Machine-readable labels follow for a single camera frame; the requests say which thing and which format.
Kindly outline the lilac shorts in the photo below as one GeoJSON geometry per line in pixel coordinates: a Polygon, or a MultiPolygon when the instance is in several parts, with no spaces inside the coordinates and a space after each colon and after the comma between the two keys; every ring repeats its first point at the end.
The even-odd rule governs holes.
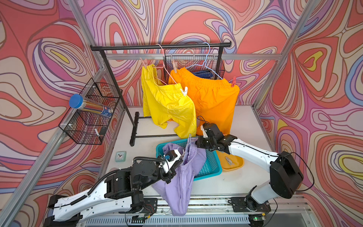
{"type": "MultiPolygon", "coordinates": [[[[187,213],[192,185],[195,176],[197,176],[206,162],[206,150],[198,148],[195,142],[197,138],[191,139],[188,162],[182,163],[176,169],[176,176],[169,184],[160,180],[152,185],[153,189],[168,203],[173,216],[184,216],[187,213]]],[[[185,147],[174,143],[168,143],[163,147],[163,152],[177,149],[181,154],[185,147]]]]}

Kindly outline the grey clothespin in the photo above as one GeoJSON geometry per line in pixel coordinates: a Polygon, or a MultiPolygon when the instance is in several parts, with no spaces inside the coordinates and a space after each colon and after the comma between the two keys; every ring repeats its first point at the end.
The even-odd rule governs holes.
{"type": "Polygon", "coordinates": [[[229,157],[225,157],[225,159],[230,166],[234,165],[234,162],[229,157]]]}

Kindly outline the light blue wire hanger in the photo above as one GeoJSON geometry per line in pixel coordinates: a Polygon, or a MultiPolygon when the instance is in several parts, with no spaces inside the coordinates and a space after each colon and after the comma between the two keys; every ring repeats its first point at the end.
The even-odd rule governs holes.
{"type": "Polygon", "coordinates": [[[188,162],[188,155],[189,155],[189,151],[190,151],[191,139],[192,139],[192,135],[190,134],[187,139],[185,151],[183,152],[183,163],[184,164],[186,164],[188,162]]]}

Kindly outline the white clothespin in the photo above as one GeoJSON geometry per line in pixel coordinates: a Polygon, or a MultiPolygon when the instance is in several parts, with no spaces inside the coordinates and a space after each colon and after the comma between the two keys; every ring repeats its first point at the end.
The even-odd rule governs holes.
{"type": "Polygon", "coordinates": [[[181,89],[181,92],[184,96],[187,96],[188,94],[188,87],[185,87],[184,89],[181,89]]]}

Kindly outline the yellow shorts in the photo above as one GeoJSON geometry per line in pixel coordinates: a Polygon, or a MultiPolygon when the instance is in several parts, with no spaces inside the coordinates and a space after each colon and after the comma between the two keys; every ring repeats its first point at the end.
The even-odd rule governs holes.
{"type": "Polygon", "coordinates": [[[164,85],[157,76],[155,65],[142,67],[143,115],[155,125],[166,129],[169,121],[178,125],[174,132],[186,139],[197,133],[196,109],[192,99],[184,94],[181,84],[164,85]]]}

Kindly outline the pink clothespin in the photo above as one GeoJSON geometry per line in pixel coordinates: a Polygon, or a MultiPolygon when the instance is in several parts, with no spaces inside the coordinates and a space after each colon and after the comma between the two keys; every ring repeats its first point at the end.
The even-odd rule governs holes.
{"type": "Polygon", "coordinates": [[[146,59],[142,59],[142,58],[140,58],[140,60],[142,61],[142,65],[143,65],[143,67],[144,67],[145,69],[147,69],[147,67],[148,67],[147,60],[146,60],[146,59]]]}

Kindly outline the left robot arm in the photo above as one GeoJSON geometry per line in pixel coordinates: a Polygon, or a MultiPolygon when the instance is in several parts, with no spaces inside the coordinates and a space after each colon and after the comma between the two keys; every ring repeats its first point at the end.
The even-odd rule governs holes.
{"type": "Polygon", "coordinates": [[[157,200],[145,199],[143,189],[160,180],[170,183],[181,163],[180,155],[136,157],[131,167],[105,174],[88,190],[69,197],[53,195],[48,204],[52,214],[43,225],[75,227],[110,213],[134,214],[133,220],[145,221],[157,211],[157,200]]]}

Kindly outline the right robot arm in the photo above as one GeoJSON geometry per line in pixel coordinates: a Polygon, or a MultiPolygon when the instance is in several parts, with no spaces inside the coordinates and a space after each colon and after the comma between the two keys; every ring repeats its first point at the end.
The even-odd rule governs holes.
{"type": "Polygon", "coordinates": [[[214,123],[204,123],[196,145],[206,150],[217,150],[254,163],[269,173],[269,180],[254,186],[244,198],[249,211],[257,211],[262,204],[282,197],[290,199],[304,180],[302,171],[289,152],[276,153],[250,145],[236,136],[224,135],[214,123]]]}

